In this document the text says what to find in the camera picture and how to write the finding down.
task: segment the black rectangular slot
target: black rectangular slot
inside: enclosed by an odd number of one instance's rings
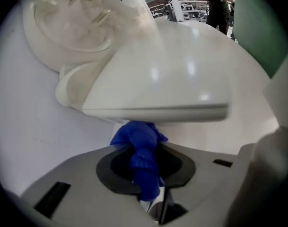
[[[163,207],[159,219],[159,225],[163,226],[176,218],[186,214],[188,211],[180,204],[175,203],[170,189],[165,188]]]
[[[35,210],[50,218],[70,188],[70,184],[57,182],[35,205]]]
[[[225,161],[225,160],[221,160],[221,159],[215,159],[213,161],[213,163],[216,163],[216,164],[219,164],[219,165],[222,165],[222,166],[226,166],[226,167],[231,167],[232,164],[233,164],[230,161]]]

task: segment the shelf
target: shelf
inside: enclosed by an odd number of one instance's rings
[[[160,5],[156,5],[156,6],[153,6],[153,7],[150,7],[149,9],[153,9],[153,8],[156,8],[156,7],[159,7],[159,6],[164,6],[164,4],[160,4]]]
[[[203,3],[207,3],[207,1],[203,1],[203,0],[180,0],[180,3],[188,3],[188,2],[203,2]]]
[[[184,19],[185,21],[188,21],[188,20],[195,20],[195,21],[198,21],[198,22],[203,22],[203,23],[206,23],[207,19],[206,18],[195,18],[195,17],[192,17],[190,19]]]
[[[204,10],[184,10],[184,11],[182,11],[182,13],[190,13],[190,12],[198,12],[198,13],[205,13],[206,14],[206,11],[204,11]]]
[[[156,10],[153,10],[151,12],[153,13],[153,12],[160,11],[160,10],[162,10],[162,9],[156,9]]]

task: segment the black shirt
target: black shirt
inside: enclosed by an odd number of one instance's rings
[[[209,15],[224,15],[229,18],[230,11],[226,0],[208,0]]]

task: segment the white surface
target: white surface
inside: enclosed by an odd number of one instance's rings
[[[184,24],[193,25],[194,33],[201,36],[196,30],[199,22]],[[205,36],[212,41],[214,33]],[[231,62],[228,69],[234,103],[228,119],[159,125],[170,142],[236,154],[243,144],[257,141],[277,127],[262,95],[270,81],[266,73],[240,46],[231,51],[232,45],[227,44],[215,40],[211,46]],[[65,159],[107,146],[120,126],[113,129],[112,123],[60,106],[54,97],[57,81],[58,74],[30,52],[21,8],[15,7],[0,30],[0,180],[16,194]]]
[[[31,53],[16,6],[0,29],[0,181],[16,194],[64,160],[109,145],[114,124],[59,105],[57,82]]]
[[[40,61],[57,72],[64,64],[100,61],[113,50],[111,26],[91,23],[97,14],[107,14],[107,9],[97,2],[95,8],[91,4],[89,17],[80,0],[74,0],[70,6],[69,1],[22,0],[23,26],[29,46]]]
[[[288,55],[264,90],[280,126],[288,128]]]
[[[270,79],[248,52],[231,39],[222,39],[219,31],[196,21],[183,24],[196,29],[202,57],[214,58],[218,67],[227,70],[232,85],[232,107],[222,122],[160,124],[158,128],[172,143],[237,154],[242,145],[256,142],[278,127],[263,95]]]
[[[227,55],[234,43],[217,31],[214,35],[207,25],[202,33],[210,36],[203,37],[180,23],[155,21],[159,28],[155,34],[130,39],[105,66],[84,102],[84,113],[142,121],[225,117],[230,103],[225,71],[229,59],[218,58]],[[224,44],[218,48],[213,40]],[[207,57],[205,51],[214,56]]]
[[[184,21],[183,13],[182,13],[182,8],[179,0],[170,0],[172,9],[174,12],[174,15],[176,17],[177,22],[182,22]]]

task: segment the person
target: person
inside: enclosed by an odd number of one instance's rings
[[[213,28],[219,25],[219,30],[223,34],[227,34],[230,11],[227,1],[234,2],[234,0],[208,0],[209,14],[206,23]]]

